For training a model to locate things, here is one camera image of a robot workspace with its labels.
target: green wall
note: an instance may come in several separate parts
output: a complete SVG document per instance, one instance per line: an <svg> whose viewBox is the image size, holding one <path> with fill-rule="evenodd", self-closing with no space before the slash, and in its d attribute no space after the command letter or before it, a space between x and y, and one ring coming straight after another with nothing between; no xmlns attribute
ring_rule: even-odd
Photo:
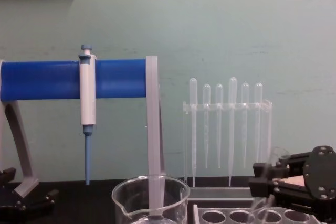
<svg viewBox="0 0 336 224"><path fill-rule="evenodd" d="M334 146L335 17L336 0L0 0L0 58L77 60L84 42L99 59L158 55L166 170L182 176L191 77L260 81L275 106L275 145L291 153ZM79 101L20 106L39 178L83 179ZM144 99L97 102L93 179L147 173L145 118ZM18 167L8 126L3 142L3 165Z"/></svg>

